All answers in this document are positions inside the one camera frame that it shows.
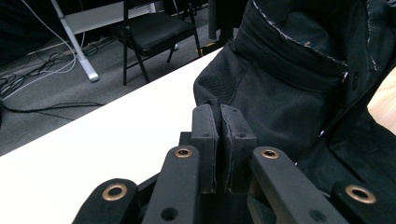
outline black chair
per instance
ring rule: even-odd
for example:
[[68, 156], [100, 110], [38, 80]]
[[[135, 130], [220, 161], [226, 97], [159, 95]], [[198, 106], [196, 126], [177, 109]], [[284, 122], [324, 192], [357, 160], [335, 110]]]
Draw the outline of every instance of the black chair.
[[[140, 65], [147, 83], [149, 76], [143, 61], [170, 49], [168, 62], [170, 63], [175, 44], [194, 35], [198, 57], [201, 57], [198, 34], [191, 5], [185, 9], [191, 15], [191, 22], [173, 17], [162, 12], [149, 13], [128, 19], [128, 10], [143, 7], [158, 0], [124, 0], [123, 22], [113, 30], [116, 39], [123, 43], [123, 85], [126, 85], [126, 71], [137, 64]], [[128, 65], [128, 49], [133, 49], [137, 63]]]

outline gray carpet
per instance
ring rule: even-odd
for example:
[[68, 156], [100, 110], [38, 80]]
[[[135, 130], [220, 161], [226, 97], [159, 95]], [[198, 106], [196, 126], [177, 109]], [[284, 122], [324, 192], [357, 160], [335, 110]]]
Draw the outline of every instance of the gray carpet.
[[[213, 40], [208, 38], [207, 8], [199, 10], [195, 17], [201, 46]], [[60, 43], [54, 38], [48, 45]], [[190, 37], [180, 43], [179, 50], [174, 52], [172, 61], [166, 62], [169, 51], [166, 51], [145, 62], [150, 80], [155, 81], [180, 66], [197, 57], [194, 38]], [[42, 64], [53, 52], [62, 52], [64, 46], [42, 51], [38, 54], [26, 56], [0, 69], [0, 76], [4, 77], [9, 71], [23, 74]], [[130, 50], [130, 62], [135, 60]], [[99, 48], [96, 54], [88, 56], [92, 66], [100, 76], [100, 80], [91, 83], [80, 64], [76, 62], [74, 68], [64, 74], [53, 74], [39, 79], [35, 83], [6, 97], [7, 107], [19, 110], [44, 108], [62, 103], [96, 102], [107, 104], [121, 96], [146, 85], [139, 66], [128, 70], [128, 84], [122, 86], [122, 44], [113, 41]], [[56, 70], [66, 63], [57, 64], [51, 70]], [[0, 156], [21, 147], [40, 136], [56, 130], [68, 122], [78, 119], [98, 107], [79, 107], [50, 110], [40, 113], [19, 114], [3, 111], [3, 123], [0, 130]]]

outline black fabric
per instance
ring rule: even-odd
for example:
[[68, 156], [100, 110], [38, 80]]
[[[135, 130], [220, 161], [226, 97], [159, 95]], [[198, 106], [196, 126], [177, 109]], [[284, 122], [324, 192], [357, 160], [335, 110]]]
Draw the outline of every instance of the black fabric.
[[[164, 13], [149, 13], [132, 18], [128, 22], [134, 35], [134, 42], [144, 56], [170, 49], [175, 41], [181, 41], [195, 33], [193, 24]], [[117, 26], [113, 30], [113, 35], [119, 40], [124, 39], [123, 26]]]
[[198, 105], [241, 110], [259, 145], [277, 147], [320, 188], [360, 181], [396, 192], [396, 137], [366, 106], [395, 66], [383, 0], [251, 0], [235, 41], [194, 83]]

